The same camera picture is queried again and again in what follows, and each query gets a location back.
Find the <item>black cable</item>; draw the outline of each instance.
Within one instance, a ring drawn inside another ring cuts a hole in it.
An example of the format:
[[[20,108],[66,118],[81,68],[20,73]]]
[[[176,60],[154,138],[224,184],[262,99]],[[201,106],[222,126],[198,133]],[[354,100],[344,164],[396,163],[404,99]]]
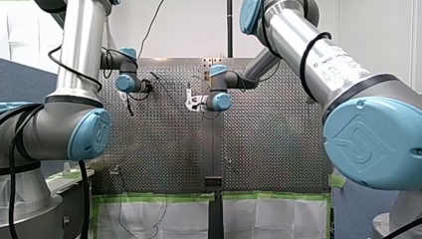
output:
[[[114,58],[112,57],[111,52],[107,48],[103,47],[103,49],[105,49],[105,65],[109,69],[108,75],[106,74],[106,69],[103,69],[103,75],[106,79],[109,79],[111,77],[112,69],[114,66]]]
[[[70,67],[66,66],[65,64],[61,63],[59,60],[57,60],[56,58],[54,58],[54,57],[53,57],[53,54],[54,54],[55,52],[59,51],[60,49],[62,49],[62,45],[60,45],[60,46],[59,46],[59,47],[57,47],[56,49],[53,49],[52,51],[50,51],[50,52],[49,52],[49,54],[48,54],[48,55],[49,55],[49,58],[50,58],[53,62],[55,62],[57,65],[59,65],[60,67],[62,67],[62,68],[64,68],[64,69],[68,70],[69,72],[71,72],[71,73],[73,73],[73,74],[77,75],[78,77],[80,77],[80,78],[84,78],[84,79],[86,79],[86,80],[88,80],[88,81],[90,81],[90,82],[93,82],[93,83],[97,84],[97,85],[99,86],[99,87],[97,88],[97,91],[98,91],[98,92],[100,92],[100,91],[102,90],[102,88],[103,88],[103,85],[102,85],[99,81],[97,81],[96,79],[94,79],[94,78],[92,78],[92,77],[90,77],[90,76],[84,75],[84,74],[82,74],[82,73],[78,72],[77,70],[74,70],[74,69],[72,69],[72,68],[70,68]]]
[[[121,221],[121,209],[122,209],[122,197],[124,194],[124,191],[126,190],[126,183],[124,181],[123,176],[121,175],[121,171],[119,172],[119,177],[121,180],[121,193],[120,193],[120,198],[119,198],[119,210],[118,210],[118,224],[120,224],[121,228],[123,228],[127,234],[129,234],[130,236],[137,238],[136,235],[134,235],[129,229],[127,229],[127,227],[123,224],[123,222]]]
[[[145,101],[149,97],[149,93],[146,93],[146,96],[144,96],[143,98],[135,98],[131,94],[128,94],[128,95],[132,100],[137,101],[137,102]]]
[[[121,180],[121,192],[120,192],[120,197],[119,197],[119,210],[118,210],[118,224],[127,232],[127,234],[129,234],[130,236],[134,237],[134,238],[138,238],[136,235],[134,235],[129,229],[127,229],[127,227],[123,224],[122,220],[121,220],[121,215],[122,215],[122,196],[125,192],[127,192],[126,189],[126,183],[124,180],[123,175],[121,174],[121,169],[119,170],[119,178]],[[152,239],[154,238],[156,235],[158,235],[158,225],[162,222],[162,220],[164,219],[165,214],[167,213],[167,208],[168,208],[168,199],[167,199],[167,194],[165,195],[165,208],[164,208],[164,212],[161,215],[161,218],[158,220],[157,223],[155,223],[155,225],[152,228],[155,228],[156,232],[154,235],[152,235],[151,237],[147,238],[147,239]]]
[[[277,52],[275,52],[272,48],[271,48],[271,44],[270,44],[270,41],[268,40],[268,35],[267,35],[267,20],[266,20],[266,18],[265,18],[265,4],[264,4],[264,0],[261,0],[261,27],[262,27],[262,30],[263,30],[263,35],[264,35],[264,41],[265,41],[265,45],[267,46],[267,48],[268,48],[268,50],[270,50],[270,52],[274,55],[274,56],[276,56],[276,57],[278,57],[278,58],[280,58],[280,59],[282,59],[282,56],[280,56],[280,54],[278,54]]]
[[[304,16],[308,18],[308,14],[310,13],[310,2],[308,0],[304,0]]]
[[[87,168],[83,160],[79,161],[82,183],[84,186],[84,222],[82,224],[81,239],[89,238],[90,230],[90,183],[88,181]]]
[[[34,105],[30,105],[26,107],[26,111],[31,109]],[[15,227],[15,200],[16,200],[16,168],[15,168],[15,147],[16,141],[22,135],[24,127],[28,124],[28,122],[32,119],[32,117],[40,111],[44,106],[37,105],[25,118],[25,120],[19,125],[18,129],[16,129],[15,135],[12,138],[9,146],[9,167],[10,167],[10,195],[9,195],[9,232],[12,239],[18,239],[18,234],[16,233]],[[12,116],[15,116],[20,111],[23,111],[24,108],[17,108],[14,111],[11,111],[8,115],[1,118],[1,122],[9,119]]]
[[[127,110],[129,111],[130,116],[131,117],[134,117],[134,113],[133,113],[133,110],[132,110],[131,105],[130,105],[130,98],[129,98],[129,96],[130,96],[130,94],[129,93],[126,93]]]
[[[107,52],[116,52],[116,53],[121,54],[122,56],[124,56],[124,57],[128,58],[130,61],[132,61],[136,65],[136,68],[138,68],[136,58],[133,58],[132,56],[130,56],[130,55],[124,53],[124,52],[115,50],[115,49],[109,49],[109,48],[105,48],[105,47],[103,47],[103,49],[106,50]]]
[[[152,21],[151,21],[151,23],[149,24],[149,27],[148,27],[148,31],[146,32],[146,35],[145,35],[145,37],[143,38],[142,43],[140,44],[139,54],[137,55],[137,57],[138,57],[138,58],[140,58],[140,55],[142,54],[142,51],[143,51],[143,44],[145,43],[146,39],[147,39],[147,38],[148,38],[148,36],[149,36],[149,32],[151,31],[152,25],[153,25],[153,24],[154,24],[154,22],[155,22],[155,18],[157,17],[158,12],[159,12],[159,9],[161,8],[161,5],[162,5],[162,3],[163,3],[163,2],[164,2],[164,0],[161,0],[161,2],[158,4],[157,9],[155,10],[154,17],[152,18]]]
[[[279,61],[279,63],[277,64],[277,66],[276,66],[276,69],[267,77],[267,78],[265,78],[265,79],[263,79],[263,80],[259,80],[258,82],[265,82],[265,81],[267,81],[267,80],[269,80],[269,79],[271,79],[275,74],[276,74],[276,72],[279,70],[279,68],[280,68],[280,61]]]
[[[418,218],[402,227],[400,227],[399,229],[395,230],[394,232],[392,232],[391,234],[389,234],[388,236],[383,237],[382,239],[393,239],[398,237],[399,235],[409,231],[412,228],[415,228],[417,226],[422,225],[422,217]]]
[[[158,225],[162,222],[162,220],[164,219],[165,213],[167,213],[167,208],[168,208],[168,199],[167,199],[167,194],[165,194],[165,207],[164,207],[164,212],[161,215],[161,218],[158,220],[158,222],[153,226],[153,228],[156,229],[156,232],[154,235],[152,235],[151,237],[148,237],[146,239],[152,239],[154,237],[156,237],[158,235]]]
[[[302,55],[301,64],[299,68],[299,77],[301,78],[302,87],[304,88],[308,96],[314,100],[314,102],[317,102],[317,100],[314,97],[311,90],[308,88],[305,69],[307,68],[307,58],[308,58],[308,55],[310,54],[311,49],[313,48],[313,46],[316,44],[317,41],[324,38],[331,39],[331,34],[328,32],[319,33],[318,35],[316,35],[316,37],[313,40],[311,40],[308,43],[307,48],[305,49],[304,54]]]
[[[132,56],[125,54],[124,52],[115,50],[115,49],[109,49],[109,48],[105,48],[105,47],[102,47],[102,49],[105,50],[105,65],[106,65],[107,69],[103,69],[103,75],[105,76],[106,79],[109,79],[111,77],[112,70],[114,69],[114,57],[112,56],[111,52],[115,52],[115,53],[121,54],[122,56],[126,57],[127,59],[132,61],[136,65],[136,69],[138,69],[138,64],[137,64],[136,58],[133,58]]]

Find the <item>metal frame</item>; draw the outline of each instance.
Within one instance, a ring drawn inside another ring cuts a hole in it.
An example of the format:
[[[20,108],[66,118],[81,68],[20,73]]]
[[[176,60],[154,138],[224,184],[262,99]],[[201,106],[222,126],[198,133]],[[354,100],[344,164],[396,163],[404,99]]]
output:
[[[183,72],[187,71],[186,69],[189,69],[189,67],[194,67],[197,72],[195,72],[195,76],[198,76],[200,78],[204,79],[204,82],[199,80],[198,78],[194,78],[192,81],[197,81],[195,83],[195,86],[191,86],[192,90],[201,92],[196,92],[196,94],[193,95],[199,95],[203,94],[208,90],[208,86],[210,85],[210,78],[209,78],[209,68],[212,65],[216,64],[224,64],[229,67],[237,66],[237,67],[243,67],[246,66],[251,59],[222,59],[222,58],[204,58],[204,59],[141,59],[138,61],[139,63],[139,71],[138,71],[138,77],[140,79],[143,79],[145,76],[148,76],[147,71],[154,71],[158,73],[158,76],[165,78],[163,75],[168,75],[168,73],[165,73],[165,71],[169,70],[166,69],[166,67],[170,67],[172,71],[177,72]],[[282,71],[289,71],[289,69],[283,68]],[[289,76],[294,76],[291,72],[283,72],[283,74],[290,74]],[[112,79],[117,76],[117,72],[113,72]],[[119,100],[116,97],[116,90],[114,89],[114,83],[112,80],[106,80],[102,76],[102,82],[105,82],[105,93],[100,94],[100,97],[105,102],[106,106],[109,106],[109,100],[113,98],[113,101],[118,101],[122,104],[122,101]],[[307,101],[307,95],[305,92],[301,92],[303,94],[304,98],[304,104]],[[180,105],[185,108],[184,100],[180,101]],[[142,107],[142,103],[137,104],[133,103],[132,105],[134,107],[134,111],[137,114],[136,117],[141,117],[141,114],[148,114],[148,109]],[[123,106],[120,106],[120,109],[115,113],[113,109],[109,109],[111,114],[114,116],[117,116],[120,118],[120,120],[133,120],[129,117],[127,114],[126,109]],[[224,140],[222,138],[223,132],[224,132],[224,125],[225,125],[225,116],[224,114],[220,114],[217,118],[217,113],[205,113],[205,115],[198,114],[197,119],[201,120],[201,132],[202,132],[202,142],[200,143],[200,147],[202,150],[202,168],[201,168],[201,177],[197,177],[198,175],[194,176],[194,180],[198,180],[198,183],[201,183],[201,185],[195,190],[192,189],[177,189],[177,190],[163,190],[162,188],[158,188],[156,190],[151,190],[149,188],[147,191],[150,192],[164,192],[164,193],[192,193],[192,192],[213,192],[215,193],[216,197],[215,200],[210,202],[209,205],[209,238],[224,238],[224,225],[223,225],[223,200],[222,200],[222,191],[232,188],[225,188],[224,185],[224,161],[222,157],[222,150],[224,148]],[[117,130],[125,130],[124,125],[114,125],[114,127],[117,126]],[[319,158],[318,160],[321,160],[321,179],[320,184],[315,187],[269,187],[269,188],[241,188],[235,190],[272,190],[272,191],[289,191],[289,192],[305,192],[305,193],[324,193],[329,192],[328,187],[328,175],[331,172],[331,165],[329,163],[329,160],[327,160],[326,157]],[[96,174],[94,178],[94,194],[113,194],[113,193],[121,193],[123,185],[122,182],[120,182],[120,179],[116,176],[111,175],[112,172],[108,171],[110,168],[112,168],[114,165],[119,165],[124,173],[124,162],[109,162],[107,160],[103,160],[100,162],[100,164],[103,165],[103,171],[100,171]],[[136,164],[131,164],[130,167],[136,167]],[[139,176],[132,175],[132,178],[136,178],[136,181],[139,181]],[[98,190],[99,183],[103,183],[102,180],[112,180],[108,182],[108,185],[113,185],[114,190]],[[139,191],[134,189],[129,189],[126,191]]]

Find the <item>robotic arm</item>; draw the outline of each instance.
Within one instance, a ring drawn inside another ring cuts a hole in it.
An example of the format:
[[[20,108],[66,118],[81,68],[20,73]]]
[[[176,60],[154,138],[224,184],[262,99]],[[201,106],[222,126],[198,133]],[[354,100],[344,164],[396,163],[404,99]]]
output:
[[[241,30],[267,49],[242,74],[212,67],[206,110],[229,109],[227,89],[256,88],[283,58],[321,105],[326,153],[345,176],[376,189],[420,189],[422,98],[396,77],[364,69],[317,21],[314,0],[245,0]]]

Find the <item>metal stand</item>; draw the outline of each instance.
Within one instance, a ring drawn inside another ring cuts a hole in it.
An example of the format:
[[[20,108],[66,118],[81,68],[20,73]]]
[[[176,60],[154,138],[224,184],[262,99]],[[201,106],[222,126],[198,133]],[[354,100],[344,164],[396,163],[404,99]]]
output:
[[[401,192],[389,213],[376,216],[372,221],[373,239],[381,239],[403,225],[422,216],[422,192]],[[398,239],[422,238],[422,226],[416,227]]]

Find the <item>white plastic sheet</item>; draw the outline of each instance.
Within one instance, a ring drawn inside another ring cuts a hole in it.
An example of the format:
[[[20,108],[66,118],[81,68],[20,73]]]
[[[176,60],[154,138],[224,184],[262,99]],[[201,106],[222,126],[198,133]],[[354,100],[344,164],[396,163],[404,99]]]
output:
[[[230,239],[324,239],[327,200],[287,198],[229,199],[223,204]]]
[[[131,198],[101,203],[94,213],[93,238],[208,239],[209,201],[176,202]]]

